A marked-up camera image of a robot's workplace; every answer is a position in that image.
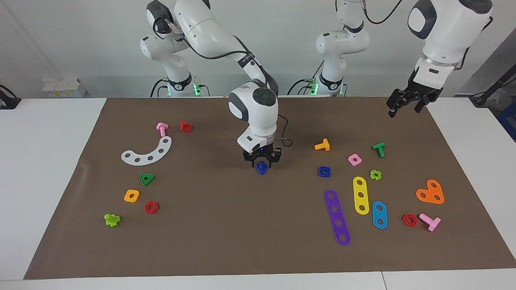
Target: orange heart-shaped piece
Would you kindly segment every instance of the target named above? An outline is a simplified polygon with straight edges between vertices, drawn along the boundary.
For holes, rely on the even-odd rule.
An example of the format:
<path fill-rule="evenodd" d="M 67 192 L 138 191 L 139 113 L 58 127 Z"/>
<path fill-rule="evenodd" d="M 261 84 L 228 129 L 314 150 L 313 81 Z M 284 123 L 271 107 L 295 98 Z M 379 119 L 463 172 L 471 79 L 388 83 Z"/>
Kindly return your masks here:
<path fill-rule="evenodd" d="M 428 187 L 428 189 L 418 189 L 416 191 L 417 198 L 424 202 L 443 204 L 444 194 L 439 182 L 433 179 L 429 179 L 426 182 L 426 186 Z"/>

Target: purple strip with holes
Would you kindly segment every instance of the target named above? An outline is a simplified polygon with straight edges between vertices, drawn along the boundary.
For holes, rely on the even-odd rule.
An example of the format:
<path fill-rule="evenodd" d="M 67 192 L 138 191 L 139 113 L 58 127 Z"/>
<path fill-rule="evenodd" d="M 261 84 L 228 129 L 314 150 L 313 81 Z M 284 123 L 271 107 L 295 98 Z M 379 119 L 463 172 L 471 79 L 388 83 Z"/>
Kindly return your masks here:
<path fill-rule="evenodd" d="M 338 202 L 338 196 L 335 190 L 326 190 L 324 192 L 324 200 L 326 201 L 326 208 L 330 215 L 335 240 L 339 245 L 348 245 L 349 242 L 351 242 L 351 237 L 349 236 L 346 219 L 344 218 L 344 213 L 342 212 L 341 204 Z"/>

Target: green triangular piece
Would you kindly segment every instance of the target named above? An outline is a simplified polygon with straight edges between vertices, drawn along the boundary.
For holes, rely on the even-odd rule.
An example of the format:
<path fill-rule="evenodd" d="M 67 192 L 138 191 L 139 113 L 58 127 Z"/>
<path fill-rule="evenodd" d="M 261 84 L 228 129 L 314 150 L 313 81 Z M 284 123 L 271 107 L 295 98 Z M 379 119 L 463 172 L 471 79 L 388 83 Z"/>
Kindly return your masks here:
<path fill-rule="evenodd" d="M 140 175 L 140 181 L 143 186 L 147 186 L 154 179 L 154 175 L 152 174 L 142 174 Z"/>

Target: pink bolt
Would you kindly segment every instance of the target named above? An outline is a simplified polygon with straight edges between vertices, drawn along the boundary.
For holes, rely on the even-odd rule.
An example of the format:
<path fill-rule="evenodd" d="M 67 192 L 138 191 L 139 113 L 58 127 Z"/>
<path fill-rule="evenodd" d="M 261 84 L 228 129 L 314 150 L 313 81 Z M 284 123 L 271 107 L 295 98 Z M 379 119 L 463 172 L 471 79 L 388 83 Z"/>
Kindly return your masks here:
<path fill-rule="evenodd" d="M 425 214 L 420 214 L 420 219 L 429 225 L 428 230 L 433 232 L 437 225 L 441 222 L 440 218 L 431 219 Z"/>
<path fill-rule="evenodd" d="M 165 124 L 165 123 L 158 123 L 158 125 L 156 126 L 156 130 L 159 130 L 159 133 L 161 134 L 162 137 L 165 137 L 166 134 L 165 134 L 165 130 L 168 129 L 168 124 Z"/>

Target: red toy piece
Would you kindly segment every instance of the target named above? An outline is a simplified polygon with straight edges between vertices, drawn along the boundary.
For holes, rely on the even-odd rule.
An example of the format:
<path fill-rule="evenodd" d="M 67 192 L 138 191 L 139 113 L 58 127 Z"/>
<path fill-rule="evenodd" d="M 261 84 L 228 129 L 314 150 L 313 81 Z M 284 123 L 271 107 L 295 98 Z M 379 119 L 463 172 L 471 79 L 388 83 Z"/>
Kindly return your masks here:
<path fill-rule="evenodd" d="M 417 225 L 417 218 L 413 214 L 405 214 L 401 220 L 406 226 L 411 228 Z"/>
<path fill-rule="evenodd" d="M 188 123 L 186 121 L 179 122 L 179 128 L 181 129 L 181 131 L 183 133 L 188 133 L 188 132 L 192 131 L 192 125 L 190 125 L 190 123 Z"/>
<path fill-rule="evenodd" d="M 144 208 L 146 213 L 155 214 L 158 211 L 158 203 L 155 201 L 149 201 Z"/>

